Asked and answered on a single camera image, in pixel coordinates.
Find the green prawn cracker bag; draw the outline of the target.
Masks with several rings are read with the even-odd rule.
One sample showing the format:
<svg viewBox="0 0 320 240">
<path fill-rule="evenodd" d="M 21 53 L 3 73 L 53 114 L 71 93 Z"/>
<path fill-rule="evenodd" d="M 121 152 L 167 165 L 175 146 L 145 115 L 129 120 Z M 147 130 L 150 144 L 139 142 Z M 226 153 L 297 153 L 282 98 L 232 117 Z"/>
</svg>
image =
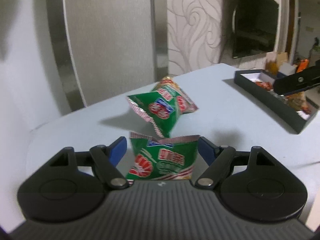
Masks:
<svg viewBox="0 0 320 240">
<path fill-rule="evenodd" d="M 193 100 L 169 76 L 161 79 L 150 92 L 127 96 L 127 101 L 138 116 L 152 123 L 161 138 L 170 137 L 180 116 L 198 110 Z"/>
<path fill-rule="evenodd" d="M 135 156 L 126 175 L 134 180 L 190 180 L 198 155 L 199 135 L 156 139 L 136 132 L 130 133 Z"/>
</svg>

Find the clear tan biscuit packet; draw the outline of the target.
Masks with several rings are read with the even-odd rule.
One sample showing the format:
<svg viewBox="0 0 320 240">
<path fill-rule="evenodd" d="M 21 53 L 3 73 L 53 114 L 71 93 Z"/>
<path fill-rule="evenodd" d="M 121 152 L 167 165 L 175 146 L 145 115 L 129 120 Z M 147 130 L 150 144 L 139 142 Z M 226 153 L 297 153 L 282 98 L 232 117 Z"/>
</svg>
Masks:
<svg viewBox="0 0 320 240">
<path fill-rule="evenodd" d="M 306 101 L 305 92 L 299 92 L 296 94 L 288 95 L 286 98 L 288 105 L 292 107 L 295 111 L 303 111 L 306 114 L 311 113 Z"/>
</svg>

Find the orange snack packet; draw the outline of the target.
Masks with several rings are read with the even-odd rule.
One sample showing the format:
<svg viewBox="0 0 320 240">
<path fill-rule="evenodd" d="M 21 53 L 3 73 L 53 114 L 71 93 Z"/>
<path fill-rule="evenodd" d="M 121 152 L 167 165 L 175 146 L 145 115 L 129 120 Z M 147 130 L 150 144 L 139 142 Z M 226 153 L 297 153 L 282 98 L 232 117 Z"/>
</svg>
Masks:
<svg viewBox="0 0 320 240">
<path fill-rule="evenodd" d="M 273 86 L 270 82 L 265 81 L 256 81 L 255 84 L 259 86 L 260 88 L 263 88 L 267 91 L 271 91 L 273 89 Z"/>
</svg>

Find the orange toy object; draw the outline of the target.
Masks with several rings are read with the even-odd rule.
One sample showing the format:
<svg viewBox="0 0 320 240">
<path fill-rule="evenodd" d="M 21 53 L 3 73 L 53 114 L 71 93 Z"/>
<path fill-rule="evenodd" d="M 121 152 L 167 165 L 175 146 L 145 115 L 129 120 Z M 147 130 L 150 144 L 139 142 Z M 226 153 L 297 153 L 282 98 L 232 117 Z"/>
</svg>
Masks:
<svg viewBox="0 0 320 240">
<path fill-rule="evenodd" d="M 300 73 L 303 70 L 305 70 L 308 67 L 309 62 L 310 62 L 309 59 L 300 60 L 296 69 L 296 73 Z"/>
</svg>

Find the black shallow cardboard box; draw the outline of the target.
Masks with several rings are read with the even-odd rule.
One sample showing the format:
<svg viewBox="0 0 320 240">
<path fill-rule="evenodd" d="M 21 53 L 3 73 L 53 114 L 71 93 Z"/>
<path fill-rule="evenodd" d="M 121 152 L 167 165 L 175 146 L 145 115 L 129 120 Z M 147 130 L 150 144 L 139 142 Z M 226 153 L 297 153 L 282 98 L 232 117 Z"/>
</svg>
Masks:
<svg viewBox="0 0 320 240">
<path fill-rule="evenodd" d="M 295 111 L 290 107 L 282 96 L 276 95 L 259 87 L 256 82 L 274 83 L 276 76 L 262 70 L 237 70 L 234 74 L 234 83 L 243 90 L 251 94 L 267 108 L 273 111 L 286 124 L 288 124 L 295 133 L 301 133 L 312 120 L 319 115 L 319 105 L 307 98 L 306 103 L 311 113 L 306 114 L 303 111 Z"/>
</svg>

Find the black wall television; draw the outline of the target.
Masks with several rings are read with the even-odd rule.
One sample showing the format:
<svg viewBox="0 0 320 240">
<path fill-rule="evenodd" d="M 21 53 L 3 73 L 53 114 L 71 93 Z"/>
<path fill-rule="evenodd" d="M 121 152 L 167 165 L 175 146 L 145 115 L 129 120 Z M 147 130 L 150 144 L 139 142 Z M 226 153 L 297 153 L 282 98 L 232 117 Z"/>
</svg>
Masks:
<svg viewBox="0 0 320 240">
<path fill-rule="evenodd" d="M 238 0 L 233 15 L 234 59 L 274 50 L 279 4 L 275 0 Z"/>
</svg>

